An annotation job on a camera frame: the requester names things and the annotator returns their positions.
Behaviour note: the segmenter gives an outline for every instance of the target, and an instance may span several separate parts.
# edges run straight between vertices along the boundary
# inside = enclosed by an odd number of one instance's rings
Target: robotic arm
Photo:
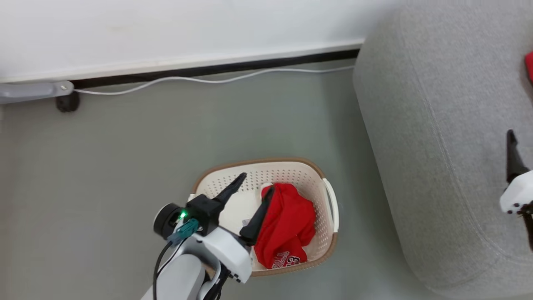
[[[509,186],[500,198],[502,211],[522,217],[528,231],[529,246],[533,251],[533,171],[522,162],[516,146],[514,132],[507,132],[507,183]]]
[[[161,209],[154,231],[168,241],[164,251],[176,243],[179,246],[161,269],[156,264],[154,284],[141,300],[217,300],[228,278],[246,283],[252,274],[249,252],[259,236],[274,188],[264,196],[249,224],[235,235],[219,226],[219,215],[245,178],[246,173],[240,174],[213,199],[199,195],[184,208],[170,203]],[[191,228],[194,232],[180,239],[180,234]],[[209,275],[208,269],[214,270],[214,275]]]

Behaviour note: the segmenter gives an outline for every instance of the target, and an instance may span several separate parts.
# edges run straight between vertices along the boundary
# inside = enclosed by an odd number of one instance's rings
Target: gray sofa
[[[508,129],[533,168],[531,51],[531,1],[434,1],[396,10],[357,58],[354,86],[405,258],[438,294],[533,292],[526,229],[498,204]]]

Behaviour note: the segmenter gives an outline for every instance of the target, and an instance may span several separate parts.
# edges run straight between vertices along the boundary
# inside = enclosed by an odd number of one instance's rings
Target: white wall
[[[0,82],[352,49],[401,0],[3,0]]]

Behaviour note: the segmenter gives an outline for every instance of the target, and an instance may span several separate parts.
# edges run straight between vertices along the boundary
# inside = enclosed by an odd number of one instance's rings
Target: red cloth
[[[313,203],[292,184],[274,184],[275,191],[254,246],[257,260],[268,269],[307,261],[302,249],[314,236]],[[262,190],[262,195],[270,189]]]
[[[529,82],[533,82],[533,52],[526,55],[524,61],[526,62],[526,70],[528,71]]]

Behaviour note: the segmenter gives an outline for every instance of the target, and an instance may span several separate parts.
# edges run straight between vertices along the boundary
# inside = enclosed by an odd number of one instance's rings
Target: black cable
[[[161,253],[159,254],[159,257],[156,261],[156,268],[154,269],[154,282],[152,284],[152,295],[154,300],[157,300],[157,277],[159,276],[159,264],[161,263],[161,260],[163,259],[163,256],[165,255],[165,252],[172,246],[172,242],[168,242],[167,245],[163,248]]]
[[[163,266],[161,266],[159,268],[159,271],[157,272],[157,277],[159,277],[159,275],[161,274],[161,271],[170,263],[170,261],[172,260],[172,258],[174,258],[174,256],[176,256],[176,253],[178,251],[178,249],[181,247],[181,245],[183,245],[183,243],[185,242],[185,240],[182,240],[180,242],[179,245],[177,245],[177,248],[176,250],[174,251],[174,253],[172,254],[172,256],[166,261],[166,263],[163,264]]]

